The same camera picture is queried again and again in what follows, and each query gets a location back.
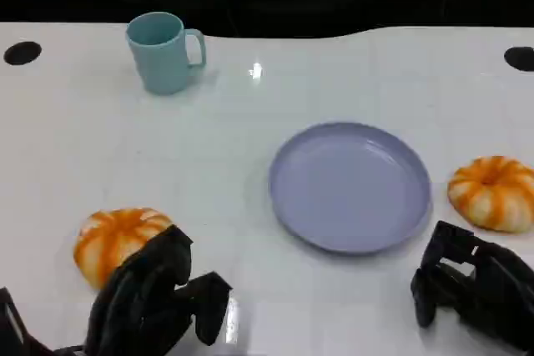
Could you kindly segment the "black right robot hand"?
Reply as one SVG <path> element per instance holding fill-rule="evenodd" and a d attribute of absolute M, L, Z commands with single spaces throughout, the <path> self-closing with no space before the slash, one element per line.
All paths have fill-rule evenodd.
<path fill-rule="evenodd" d="M 420 327 L 452 308 L 466 325 L 533 354 L 533 270 L 510 249 L 440 220 L 411 293 Z"/>

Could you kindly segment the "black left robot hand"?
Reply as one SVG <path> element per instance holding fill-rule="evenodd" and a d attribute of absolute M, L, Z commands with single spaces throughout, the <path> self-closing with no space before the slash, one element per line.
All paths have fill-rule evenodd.
<path fill-rule="evenodd" d="M 192 240 L 172 225 L 117 267 L 88 321 L 87 355 L 165 355 L 195 327 L 216 342 L 231 286 L 216 272 L 191 278 Z"/>

